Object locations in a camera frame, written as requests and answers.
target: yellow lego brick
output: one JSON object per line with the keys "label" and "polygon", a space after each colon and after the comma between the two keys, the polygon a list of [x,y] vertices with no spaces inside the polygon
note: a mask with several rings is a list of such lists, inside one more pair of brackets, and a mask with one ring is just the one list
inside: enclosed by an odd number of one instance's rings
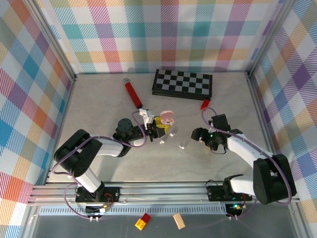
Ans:
{"label": "yellow lego brick", "polygon": [[161,118],[160,117],[155,117],[154,118],[156,125],[162,125],[162,122],[160,122]]}
{"label": "yellow lego brick", "polygon": [[157,125],[158,128],[164,128],[165,134],[167,134],[168,130],[170,129],[170,125]]}
{"label": "yellow lego brick", "polygon": [[135,226],[139,229],[139,230],[143,230],[143,228],[145,227],[146,223],[140,218],[137,223],[135,224]]}

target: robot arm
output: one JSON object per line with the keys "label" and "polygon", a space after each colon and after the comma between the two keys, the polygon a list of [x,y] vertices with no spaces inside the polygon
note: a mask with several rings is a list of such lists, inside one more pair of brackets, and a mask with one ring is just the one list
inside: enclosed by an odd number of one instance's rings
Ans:
{"label": "robot arm", "polygon": [[[225,114],[211,118],[209,124],[217,129],[238,134],[245,140],[246,136],[237,129],[231,129]],[[230,176],[224,180],[223,189],[226,196],[235,193],[244,193],[256,196],[262,204],[268,204],[288,197],[286,185],[272,162],[256,150],[253,146],[242,139],[219,131],[196,128],[191,136],[192,139],[204,142],[211,150],[217,150],[219,145],[239,155],[253,168],[253,177],[238,175]],[[264,151],[271,156],[280,166],[290,184],[292,196],[296,194],[296,188],[287,158],[282,155],[274,155]]]}
{"label": "robot arm", "polygon": [[[170,128],[169,125],[161,124],[160,117],[155,117],[151,111],[140,109],[139,114],[143,117],[144,121],[141,128],[145,132],[145,136],[150,138],[150,141],[164,136]],[[55,161],[59,162],[91,137],[94,136],[85,130],[78,130],[55,152]],[[98,155],[125,156],[131,147],[119,143],[120,141],[133,143],[134,146],[144,143],[143,133],[139,126],[133,126],[131,120],[127,118],[121,119],[118,122],[118,126],[112,137],[114,140],[103,138],[90,139],[81,149],[77,150],[60,164],[82,185],[85,196],[89,196],[93,201],[102,200],[102,196],[105,194],[103,182],[89,168],[94,158]]]}

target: wire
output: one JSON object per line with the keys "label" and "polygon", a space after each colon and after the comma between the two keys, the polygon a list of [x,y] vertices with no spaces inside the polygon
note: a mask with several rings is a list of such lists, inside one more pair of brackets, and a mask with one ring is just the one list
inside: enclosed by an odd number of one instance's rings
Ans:
{"label": "wire", "polygon": [[223,153],[214,152],[212,149],[211,149],[211,152],[213,152],[213,153],[216,154],[216,155],[224,155],[225,153],[227,153],[227,150],[226,150],[226,148],[223,148],[223,149],[224,149],[224,152],[223,152]]}
{"label": "wire", "polygon": [[107,136],[102,136],[102,135],[97,135],[97,136],[92,136],[92,137],[89,137],[87,140],[85,140],[83,143],[81,143],[79,146],[77,146],[75,149],[73,149],[71,152],[69,152],[66,156],[64,156],[64,158],[62,158],[60,161],[58,161],[52,168],[52,173],[55,174],[55,175],[68,175],[68,176],[72,176],[71,173],[68,173],[68,172],[56,172],[55,169],[61,164],[63,163],[66,159],[68,159],[70,156],[72,156],[77,150],[81,149],[84,145],[86,145],[89,141],[93,140],[93,139],[106,139],[106,140],[111,140],[111,141],[115,141],[117,143],[120,143],[121,145],[125,145],[125,146],[129,146],[129,147],[133,147],[133,148],[138,148],[138,147],[142,147],[146,144],[147,142],[147,137],[145,135],[145,131],[143,130],[143,128],[141,127],[140,123],[136,120],[136,118],[134,117],[134,114],[138,113],[139,111],[135,111],[132,113],[132,118],[133,120],[136,122],[136,124],[138,125],[138,127],[140,128],[141,132],[142,132],[142,135],[143,135],[143,138],[144,138],[144,141],[143,141],[143,144],[142,145],[139,145],[139,146],[135,146],[135,145],[131,145],[129,143],[125,143],[123,141],[119,141],[119,140],[116,140],[116,139],[113,139],[113,138],[109,138]]}
{"label": "wire", "polygon": [[[72,156],[77,150],[81,149],[84,145],[86,145],[89,141],[93,140],[93,139],[107,139],[107,140],[111,140],[111,141],[115,141],[117,143],[120,143],[121,145],[125,145],[125,146],[129,146],[129,147],[133,147],[133,148],[138,148],[138,147],[142,147],[146,144],[147,142],[147,137],[145,135],[145,131],[143,130],[143,128],[141,127],[141,124],[136,120],[136,118],[134,117],[134,115],[136,113],[138,113],[139,111],[135,111],[132,113],[132,118],[133,120],[136,122],[136,124],[138,125],[138,127],[140,128],[141,132],[142,132],[142,135],[143,135],[143,144],[142,145],[139,145],[139,146],[135,146],[135,145],[131,145],[129,143],[125,143],[123,141],[119,141],[119,140],[116,140],[116,139],[113,139],[113,138],[109,138],[107,136],[92,136],[92,137],[89,137],[87,140],[85,140],[83,143],[81,143],[79,146],[77,146],[75,149],[73,149],[71,152],[69,152],[67,155],[65,155],[60,161],[58,161],[52,168],[52,173],[55,174],[55,175],[68,175],[68,176],[71,176],[74,181],[77,183],[77,185],[81,185],[81,183],[75,178],[73,177],[73,175],[71,173],[68,173],[68,172],[56,172],[55,169],[61,164],[63,163],[65,160],[67,160],[70,156]],[[67,190],[69,189],[70,186],[72,185],[75,185],[75,184],[70,184],[64,191],[64,200],[65,200],[65,203],[66,205],[69,207],[70,210],[72,210],[77,216],[81,217],[81,218],[84,218],[84,219],[88,219],[90,220],[90,218],[88,216],[84,216],[78,212],[76,212],[68,203],[67,199],[66,199],[66,192]]]}
{"label": "wire", "polygon": [[[204,112],[207,110],[207,109],[210,109],[212,110],[216,115],[217,113],[215,112],[215,110],[213,108],[210,108],[210,107],[206,107],[202,110],[202,119],[204,121],[204,123],[206,123],[211,129],[214,129],[216,131],[219,131],[219,132],[222,132],[224,134],[228,134],[228,135],[231,135],[231,136],[234,136],[240,140],[242,140],[243,142],[246,142],[248,145],[250,145],[252,148],[254,148],[256,151],[258,151],[260,154],[264,155],[265,157],[267,157],[272,163],[273,165],[276,167],[277,171],[280,173],[285,185],[286,185],[286,189],[287,189],[287,193],[288,193],[288,198],[287,198],[287,201],[286,202],[279,202],[277,201],[277,203],[279,205],[282,205],[282,206],[287,206],[288,204],[290,204],[290,202],[292,201],[292,191],[291,191],[291,187],[287,181],[287,178],[285,176],[285,174],[283,173],[282,169],[280,168],[280,166],[274,161],[273,158],[271,158],[271,156],[269,156],[265,151],[263,151],[262,149],[260,149],[258,146],[256,146],[255,144],[253,144],[252,142],[250,142],[249,140],[247,140],[246,138],[243,138],[237,134],[233,134],[233,133],[230,133],[230,132],[227,132],[225,130],[221,130],[221,129],[218,129],[218,128],[215,128],[213,126],[211,126],[205,119],[204,117]],[[251,208],[245,213],[243,214],[243,216],[245,216],[246,214],[248,214],[248,212],[251,210]]]}

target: red lego brick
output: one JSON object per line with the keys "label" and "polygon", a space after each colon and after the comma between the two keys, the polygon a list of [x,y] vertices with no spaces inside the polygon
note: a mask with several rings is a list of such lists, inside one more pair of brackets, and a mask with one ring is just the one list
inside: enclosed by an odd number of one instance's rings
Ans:
{"label": "red lego brick", "polygon": [[148,223],[151,219],[151,216],[147,213],[144,213],[143,217],[141,218],[145,223]]}

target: pink toy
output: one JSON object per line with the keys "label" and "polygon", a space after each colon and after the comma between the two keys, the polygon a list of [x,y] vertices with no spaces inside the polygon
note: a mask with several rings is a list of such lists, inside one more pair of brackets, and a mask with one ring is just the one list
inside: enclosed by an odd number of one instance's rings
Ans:
{"label": "pink toy", "polygon": [[162,122],[163,125],[173,125],[174,119],[173,119],[174,113],[172,111],[163,111],[160,113],[160,122]]}

